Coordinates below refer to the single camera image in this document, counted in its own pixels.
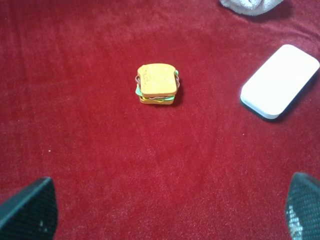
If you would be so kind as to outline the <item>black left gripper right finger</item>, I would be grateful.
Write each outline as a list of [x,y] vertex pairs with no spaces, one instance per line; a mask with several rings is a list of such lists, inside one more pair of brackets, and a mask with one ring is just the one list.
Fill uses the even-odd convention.
[[320,181],[296,172],[285,204],[286,224],[293,240],[320,239]]

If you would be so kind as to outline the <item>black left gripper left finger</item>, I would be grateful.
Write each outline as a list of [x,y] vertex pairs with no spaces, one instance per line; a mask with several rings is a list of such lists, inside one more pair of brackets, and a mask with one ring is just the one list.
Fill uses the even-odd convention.
[[0,205],[2,240],[52,240],[58,225],[54,181],[41,177]]

